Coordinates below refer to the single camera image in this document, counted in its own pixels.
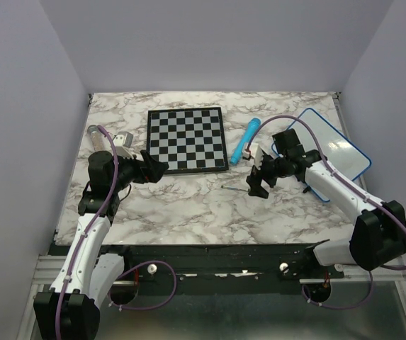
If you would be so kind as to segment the white green marker pen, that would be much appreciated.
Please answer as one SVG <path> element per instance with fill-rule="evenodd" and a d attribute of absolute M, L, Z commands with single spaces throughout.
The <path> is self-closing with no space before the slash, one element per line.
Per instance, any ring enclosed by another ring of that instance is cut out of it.
<path fill-rule="evenodd" d="M 238 188 L 238 187 L 226 186 L 226 185 L 221 185 L 221 189 L 230 190 L 230 191 L 240 191 L 240 192 L 245 192 L 245 193 L 249 192 L 249 189 L 246 189 L 246 188 Z"/>

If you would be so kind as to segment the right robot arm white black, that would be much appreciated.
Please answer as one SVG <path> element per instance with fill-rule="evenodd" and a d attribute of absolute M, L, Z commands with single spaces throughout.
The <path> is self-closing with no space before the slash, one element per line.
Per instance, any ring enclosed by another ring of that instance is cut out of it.
<path fill-rule="evenodd" d="M 335 264 L 357 265 L 372 271 L 406 254 L 405 212 L 401 204 L 395 200 L 387 203 L 357 186 L 335 169 L 319 147 L 305 150 L 295 130 L 275 134 L 273 139 L 281 153 L 276 158 L 257 143 L 244 146 L 243 157 L 254 162 L 247 177 L 248 194 L 268 198 L 263 183 L 274 187 L 278 179 L 294 176 L 329 198 L 354 226 L 346 239 L 310 246 L 301 262 L 307 276 L 316 278 Z"/>

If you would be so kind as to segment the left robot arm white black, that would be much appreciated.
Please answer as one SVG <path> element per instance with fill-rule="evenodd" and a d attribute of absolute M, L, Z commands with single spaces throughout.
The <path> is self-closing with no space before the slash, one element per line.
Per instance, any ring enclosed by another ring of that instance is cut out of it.
<path fill-rule="evenodd" d="M 98 151 L 89 157 L 72 245 L 49 290 L 34 299 L 43 339 L 94 339 L 105 296 L 116 279 L 132 274 L 129 258 L 100 250 L 120 205 L 119 192 L 131 183 L 157 183 L 169 168 L 145 150 L 140 154 L 137 159 Z"/>

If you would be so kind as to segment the blue framed whiteboard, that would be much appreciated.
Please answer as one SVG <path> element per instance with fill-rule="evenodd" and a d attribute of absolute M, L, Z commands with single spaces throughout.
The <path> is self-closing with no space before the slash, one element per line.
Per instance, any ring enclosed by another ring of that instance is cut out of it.
<path fill-rule="evenodd" d="M 356 181 L 371 167 L 371 159 L 356 145 L 352 144 L 342 132 L 336 129 L 328 118 L 324 118 L 316 110 L 306 108 L 298 116 L 298 119 L 305 122 L 314 132 L 328 161 L 351 181 Z M 286 130 L 289 129 L 295 130 L 305 151 L 317 149 L 310 133 L 301 123 L 293 120 L 286 128 Z M 319 190 L 311 189 L 310 191 L 322 202 L 329 202 L 329 198 Z"/>

